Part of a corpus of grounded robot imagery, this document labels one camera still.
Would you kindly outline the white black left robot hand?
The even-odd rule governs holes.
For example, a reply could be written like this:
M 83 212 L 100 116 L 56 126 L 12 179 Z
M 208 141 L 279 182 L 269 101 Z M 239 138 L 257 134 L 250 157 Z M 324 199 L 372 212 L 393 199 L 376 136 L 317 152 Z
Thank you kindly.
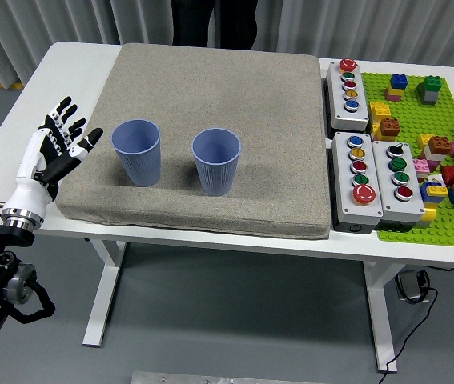
M 65 97 L 31 135 L 15 179 L 16 188 L 2 209 L 4 221 L 33 217 L 40 226 L 46 207 L 56 199 L 58 183 L 77 168 L 102 137 L 103 129 L 84 134 L 86 120 L 71 125 L 68 119 L 78 107 Z

